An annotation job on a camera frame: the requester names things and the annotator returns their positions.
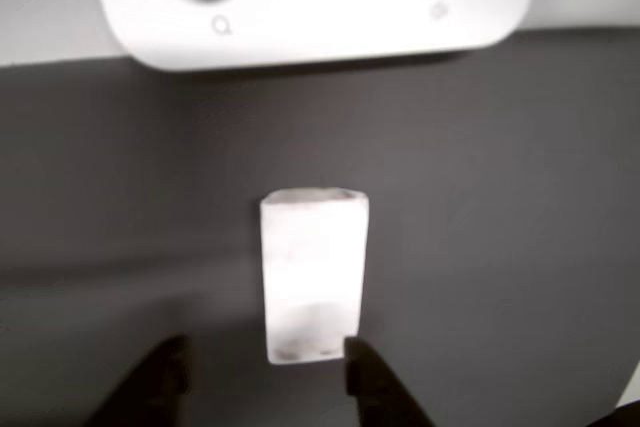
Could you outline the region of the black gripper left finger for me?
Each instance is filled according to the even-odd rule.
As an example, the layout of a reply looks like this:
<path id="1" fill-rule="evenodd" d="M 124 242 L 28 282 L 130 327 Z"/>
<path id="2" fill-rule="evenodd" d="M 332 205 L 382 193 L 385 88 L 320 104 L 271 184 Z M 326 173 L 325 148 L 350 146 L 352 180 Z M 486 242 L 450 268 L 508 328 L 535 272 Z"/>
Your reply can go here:
<path id="1" fill-rule="evenodd" d="M 180 404 L 190 389 L 190 339 L 186 335 L 172 336 L 142 358 L 84 424 L 178 426 Z"/>

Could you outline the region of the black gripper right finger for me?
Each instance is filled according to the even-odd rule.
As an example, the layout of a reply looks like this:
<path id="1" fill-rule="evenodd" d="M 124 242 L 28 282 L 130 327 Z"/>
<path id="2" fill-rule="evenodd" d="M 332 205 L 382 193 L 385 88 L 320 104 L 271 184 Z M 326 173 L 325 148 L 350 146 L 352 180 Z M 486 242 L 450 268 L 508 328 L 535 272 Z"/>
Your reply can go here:
<path id="1" fill-rule="evenodd" d="M 433 427 L 404 384 L 381 355 L 365 340 L 344 340 L 345 389 L 356 401 L 363 427 Z"/>

